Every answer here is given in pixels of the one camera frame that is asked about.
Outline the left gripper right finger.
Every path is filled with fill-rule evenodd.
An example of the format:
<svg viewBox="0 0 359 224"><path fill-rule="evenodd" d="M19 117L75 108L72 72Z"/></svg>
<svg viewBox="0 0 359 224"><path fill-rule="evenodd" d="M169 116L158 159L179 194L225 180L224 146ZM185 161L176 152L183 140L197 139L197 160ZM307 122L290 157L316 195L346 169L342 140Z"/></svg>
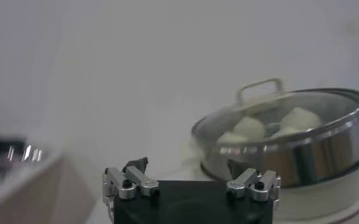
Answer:
<svg viewBox="0 0 359 224"><path fill-rule="evenodd" d="M280 201L280 176L277 172L267 170L261 173L231 159L227 161L227 166L232 177L232 180L226 183L230 201L247 195L255 201Z"/></svg>

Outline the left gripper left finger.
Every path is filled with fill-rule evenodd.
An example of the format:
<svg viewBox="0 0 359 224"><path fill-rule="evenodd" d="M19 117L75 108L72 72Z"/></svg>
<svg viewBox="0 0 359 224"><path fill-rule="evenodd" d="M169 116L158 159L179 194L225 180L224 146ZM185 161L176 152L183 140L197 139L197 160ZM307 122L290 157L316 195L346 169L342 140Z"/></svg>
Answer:
<svg viewBox="0 0 359 224"><path fill-rule="evenodd" d="M160 186L157 180L145 174L148 158L129 161L122 168L108 167L102 174L102 194L104 197L118 196L122 200L132 200L139 192L144 197L159 198Z"/></svg>

